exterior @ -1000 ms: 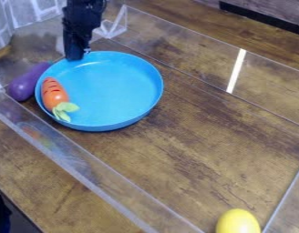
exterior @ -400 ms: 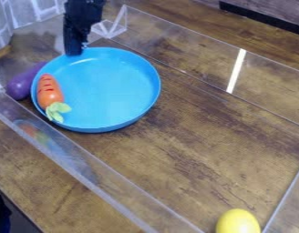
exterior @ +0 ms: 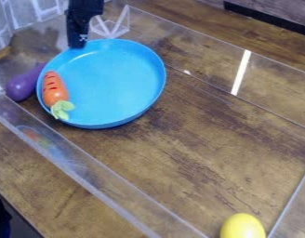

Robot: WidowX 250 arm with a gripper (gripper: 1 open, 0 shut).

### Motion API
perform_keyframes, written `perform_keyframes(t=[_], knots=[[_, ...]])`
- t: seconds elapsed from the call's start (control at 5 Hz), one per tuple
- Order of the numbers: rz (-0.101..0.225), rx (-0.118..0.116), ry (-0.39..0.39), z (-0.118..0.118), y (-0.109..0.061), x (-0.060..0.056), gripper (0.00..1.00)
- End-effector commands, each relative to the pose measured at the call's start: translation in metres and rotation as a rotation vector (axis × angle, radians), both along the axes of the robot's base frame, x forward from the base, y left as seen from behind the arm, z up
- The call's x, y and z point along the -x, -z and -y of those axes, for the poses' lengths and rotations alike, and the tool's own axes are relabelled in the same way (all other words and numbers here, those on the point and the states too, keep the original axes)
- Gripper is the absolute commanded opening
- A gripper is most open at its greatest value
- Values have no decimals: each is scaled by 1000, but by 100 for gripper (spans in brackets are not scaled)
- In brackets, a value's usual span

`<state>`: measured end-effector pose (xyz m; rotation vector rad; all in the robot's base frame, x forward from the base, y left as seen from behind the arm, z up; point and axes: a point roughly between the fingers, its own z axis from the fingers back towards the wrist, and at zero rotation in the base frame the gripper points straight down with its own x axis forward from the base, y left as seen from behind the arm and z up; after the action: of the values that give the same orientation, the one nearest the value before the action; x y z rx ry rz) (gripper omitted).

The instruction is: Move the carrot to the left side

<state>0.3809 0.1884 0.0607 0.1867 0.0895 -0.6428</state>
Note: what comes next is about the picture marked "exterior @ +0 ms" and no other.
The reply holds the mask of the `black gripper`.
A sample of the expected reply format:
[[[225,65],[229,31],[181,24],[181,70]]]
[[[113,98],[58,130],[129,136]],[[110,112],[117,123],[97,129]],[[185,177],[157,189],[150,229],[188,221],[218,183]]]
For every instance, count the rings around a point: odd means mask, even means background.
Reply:
[[[69,0],[65,10],[66,41],[70,48],[83,48],[87,41],[87,21],[103,11],[103,0]]]

